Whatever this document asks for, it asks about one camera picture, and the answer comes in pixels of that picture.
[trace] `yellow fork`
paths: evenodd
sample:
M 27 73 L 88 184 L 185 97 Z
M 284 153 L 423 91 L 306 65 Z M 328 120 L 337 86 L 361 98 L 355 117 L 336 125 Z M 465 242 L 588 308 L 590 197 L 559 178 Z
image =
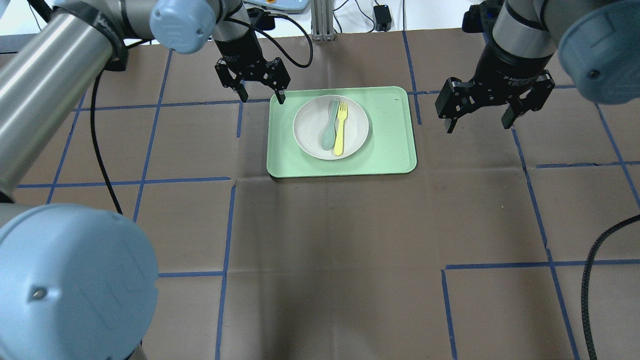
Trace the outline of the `yellow fork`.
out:
M 340 156 L 344 152 L 344 122 L 347 120 L 348 114 L 347 103 L 341 101 L 338 106 L 338 131 L 335 136 L 335 145 L 333 146 L 333 153 L 336 156 Z

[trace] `rectangular tray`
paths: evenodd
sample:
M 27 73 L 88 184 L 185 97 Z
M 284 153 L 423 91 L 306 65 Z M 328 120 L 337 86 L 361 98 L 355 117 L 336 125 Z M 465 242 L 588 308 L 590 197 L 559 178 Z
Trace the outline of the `rectangular tray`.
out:
M 320 160 L 304 152 L 293 137 L 293 119 L 309 100 L 322 95 L 342 95 L 367 113 L 370 135 L 353 155 Z M 283 105 L 273 96 L 269 105 L 267 171 L 273 177 L 406 174 L 417 157 L 409 99 L 397 86 L 287 91 Z

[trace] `round plate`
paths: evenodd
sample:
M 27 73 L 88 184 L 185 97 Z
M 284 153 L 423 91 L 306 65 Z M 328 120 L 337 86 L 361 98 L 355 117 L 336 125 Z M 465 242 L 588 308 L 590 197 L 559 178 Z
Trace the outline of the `round plate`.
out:
M 344 122 L 344 152 L 340 156 L 327 151 L 321 146 L 322 134 L 331 113 L 333 100 L 344 101 L 349 108 L 349 115 Z M 362 107 L 348 97 L 340 95 L 323 95 L 304 104 L 293 120 L 293 136 L 307 154 L 322 160 L 338 160 L 346 158 L 358 151 L 369 136 L 369 119 Z

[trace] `blue joint cap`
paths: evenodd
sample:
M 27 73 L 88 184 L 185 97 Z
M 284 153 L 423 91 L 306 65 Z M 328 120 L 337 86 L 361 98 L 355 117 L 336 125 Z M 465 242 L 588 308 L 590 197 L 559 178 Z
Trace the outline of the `blue joint cap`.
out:
M 586 99 L 623 104 L 640 97 L 640 0 L 622 0 L 579 19 L 558 57 Z
M 159 0 L 149 24 L 160 44 L 180 54 L 191 54 L 207 43 L 216 14 L 205 0 Z

